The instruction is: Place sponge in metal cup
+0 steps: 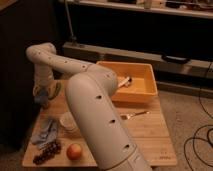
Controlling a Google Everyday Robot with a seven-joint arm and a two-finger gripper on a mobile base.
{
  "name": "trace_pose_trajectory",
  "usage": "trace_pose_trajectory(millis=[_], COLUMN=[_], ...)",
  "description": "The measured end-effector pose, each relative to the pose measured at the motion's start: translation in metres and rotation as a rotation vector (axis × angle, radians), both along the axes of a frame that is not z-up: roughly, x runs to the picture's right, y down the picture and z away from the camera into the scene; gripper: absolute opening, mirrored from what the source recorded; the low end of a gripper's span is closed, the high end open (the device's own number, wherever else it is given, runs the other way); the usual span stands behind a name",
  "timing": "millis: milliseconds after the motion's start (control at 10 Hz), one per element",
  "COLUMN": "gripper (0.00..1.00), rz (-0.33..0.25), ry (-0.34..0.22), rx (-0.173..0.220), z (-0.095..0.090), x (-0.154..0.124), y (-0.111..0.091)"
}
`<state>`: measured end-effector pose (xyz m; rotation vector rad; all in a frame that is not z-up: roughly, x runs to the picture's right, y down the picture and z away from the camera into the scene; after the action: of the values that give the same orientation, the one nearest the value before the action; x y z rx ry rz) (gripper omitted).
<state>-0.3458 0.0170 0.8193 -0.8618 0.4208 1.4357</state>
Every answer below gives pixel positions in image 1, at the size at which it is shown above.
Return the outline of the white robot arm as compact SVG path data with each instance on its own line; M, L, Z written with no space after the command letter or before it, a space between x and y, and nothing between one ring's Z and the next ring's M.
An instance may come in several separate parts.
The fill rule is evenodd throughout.
M59 56L51 43L30 46L26 55L34 63L36 82L44 87L51 84L53 70L70 75L67 104L102 171L153 171L111 101L118 85L114 71Z

